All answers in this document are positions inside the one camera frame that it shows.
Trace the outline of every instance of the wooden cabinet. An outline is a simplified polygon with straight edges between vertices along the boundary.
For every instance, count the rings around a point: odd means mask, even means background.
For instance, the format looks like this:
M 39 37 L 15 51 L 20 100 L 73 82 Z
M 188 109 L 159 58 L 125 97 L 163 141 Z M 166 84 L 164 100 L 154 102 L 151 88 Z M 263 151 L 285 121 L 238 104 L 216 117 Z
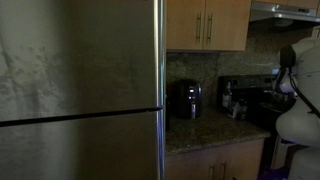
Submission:
M 167 49 L 244 50 L 251 0 L 167 0 Z
M 257 0 L 260 2 L 284 4 L 302 8 L 318 9 L 319 0 Z
M 263 139 L 166 158 L 166 180 L 256 180 Z

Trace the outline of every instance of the black appliance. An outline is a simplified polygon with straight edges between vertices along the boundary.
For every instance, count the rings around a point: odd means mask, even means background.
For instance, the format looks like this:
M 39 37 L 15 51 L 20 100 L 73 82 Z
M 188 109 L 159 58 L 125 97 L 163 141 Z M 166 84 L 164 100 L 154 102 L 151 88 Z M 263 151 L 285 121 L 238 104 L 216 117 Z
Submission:
M 202 111 L 202 89 L 199 82 L 182 79 L 174 83 L 173 114 L 179 118 L 195 119 Z
M 268 171 L 271 167 L 278 136 L 276 120 L 294 104 L 294 101 L 287 95 L 277 94 L 273 91 L 272 82 L 275 78 L 275 75 L 222 76 L 219 77 L 218 83 L 218 107 L 223 108 L 222 94 L 227 82 L 231 82 L 232 102 L 245 102 L 246 104 L 245 120 L 271 134 L 271 137 L 266 138 L 264 142 L 260 174 Z

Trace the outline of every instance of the bottle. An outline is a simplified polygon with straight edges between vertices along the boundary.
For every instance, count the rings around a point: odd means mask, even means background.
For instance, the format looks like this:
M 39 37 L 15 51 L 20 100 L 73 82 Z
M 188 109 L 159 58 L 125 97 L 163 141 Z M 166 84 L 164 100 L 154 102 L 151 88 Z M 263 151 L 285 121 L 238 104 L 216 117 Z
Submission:
M 222 94 L 222 107 L 228 108 L 231 103 L 232 92 L 230 91 L 230 88 L 231 88 L 231 82 L 228 81 L 226 83 L 226 87 Z

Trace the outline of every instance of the lower cabinet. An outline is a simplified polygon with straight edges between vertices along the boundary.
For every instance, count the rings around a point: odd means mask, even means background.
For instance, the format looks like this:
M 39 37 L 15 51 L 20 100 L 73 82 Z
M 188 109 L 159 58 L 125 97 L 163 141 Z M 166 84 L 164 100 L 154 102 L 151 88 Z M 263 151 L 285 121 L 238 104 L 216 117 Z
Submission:
M 166 157 L 165 180 L 256 180 L 264 139 Z

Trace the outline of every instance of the upper cabinet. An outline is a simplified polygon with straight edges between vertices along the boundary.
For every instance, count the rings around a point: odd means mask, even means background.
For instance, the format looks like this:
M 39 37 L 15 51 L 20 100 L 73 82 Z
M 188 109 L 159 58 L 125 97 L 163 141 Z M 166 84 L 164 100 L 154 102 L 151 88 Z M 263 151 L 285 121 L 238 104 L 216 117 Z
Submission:
M 318 9 L 319 0 L 256 0 L 275 4 L 284 4 L 302 8 Z
M 251 0 L 167 0 L 167 49 L 245 50 Z

